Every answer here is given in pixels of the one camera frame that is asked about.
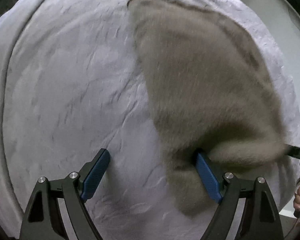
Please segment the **olive green knit sweater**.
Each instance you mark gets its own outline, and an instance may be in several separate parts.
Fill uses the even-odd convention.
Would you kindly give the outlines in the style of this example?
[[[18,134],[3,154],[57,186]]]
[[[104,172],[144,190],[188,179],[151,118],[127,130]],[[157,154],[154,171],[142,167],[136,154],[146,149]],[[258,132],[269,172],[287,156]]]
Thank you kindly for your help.
[[[228,16],[166,0],[128,9],[170,191],[194,216],[208,206],[196,155],[237,175],[282,158],[281,103],[256,43]]]

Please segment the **lavender plush blanket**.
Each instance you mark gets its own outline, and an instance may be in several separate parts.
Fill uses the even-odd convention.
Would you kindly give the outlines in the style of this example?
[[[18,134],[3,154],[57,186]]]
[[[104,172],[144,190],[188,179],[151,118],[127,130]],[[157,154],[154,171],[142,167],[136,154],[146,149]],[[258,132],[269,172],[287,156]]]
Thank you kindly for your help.
[[[40,176],[61,174],[59,126],[76,43],[65,0],[19,0],[0,17],[0,227],[18,238]]]

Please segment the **lavender embossed bedspread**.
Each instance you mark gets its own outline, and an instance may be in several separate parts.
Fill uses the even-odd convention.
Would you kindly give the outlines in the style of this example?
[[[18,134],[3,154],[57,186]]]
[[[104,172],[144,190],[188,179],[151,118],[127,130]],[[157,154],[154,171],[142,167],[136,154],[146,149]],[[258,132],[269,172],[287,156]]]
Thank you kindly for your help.
[[[78,170],[106,148],[111,161],[87,206],[104,239],[200,239],[216,210],[187,216],[171,194],[161,142],[149,110],[130,0],[65,0],[64,29],[76,46],[66,86],[71,98],[59,126],[62,172]],[[300,144],[300,113],[292,81],[283,73],[282,54],[261,19],[241,0],[166,0],[228,16],[256,43],[281,103],[285,144]],[[298,162],[283,156],[237,175],[263,176],[279,209],[292,198]]]

